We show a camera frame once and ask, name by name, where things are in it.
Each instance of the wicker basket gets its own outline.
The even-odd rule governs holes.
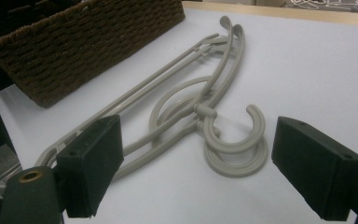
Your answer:
[[[88,0],[48,16],[46,2],[0,17],[0,67],[43,107],[185,17],[181,0]]]

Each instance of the brown basket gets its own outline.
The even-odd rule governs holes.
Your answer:
[[[88,0],[0,17],[0,67],[43,107],[128,58],[185,17],[181,0]]]

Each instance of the screw hole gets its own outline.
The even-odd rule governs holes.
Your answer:
[[[42,173],[40,173],[39,171],[31,171],[30,173],[23,175],[20,178],[20,182],[21,183],[31,182],[39,178],[41,175]]]

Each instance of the black rectangular block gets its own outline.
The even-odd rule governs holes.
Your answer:
[[[25,223],[62,223],[55,176],[49,167],[22,171],[7,182],[0,224]]]
[[[347,219],[358,154],[307,123],[279,117],[272,160],[321,218]]]
[[[57,155],[68,217],[91,217],[123,162],[119,116],[91,124]]]

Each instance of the white table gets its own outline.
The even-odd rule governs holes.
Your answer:
[[[358,153],[358,26],[187,8],[185,21],[50,109],[15,86],[0,91],[0,114],[22,166],[33,166],[46,147],[201,38],[224,35],[218,23],[223,15],[244,27],[246,47],[238,76],[216,108],[222,137],[234,142],[246,136],[252,122],[245,107],[255,104],[266,118],[269,152],[277,117],[286,116]],[[163,92],[209,75],[215,62],[194,63],[122,114],[124,145],[147,133],[148,116]],[[96,217],[65,223],[325,223],[270,159],[255,175],[226,178],[209,168],[203,146],[204,139],[192,133],[113,183]]]

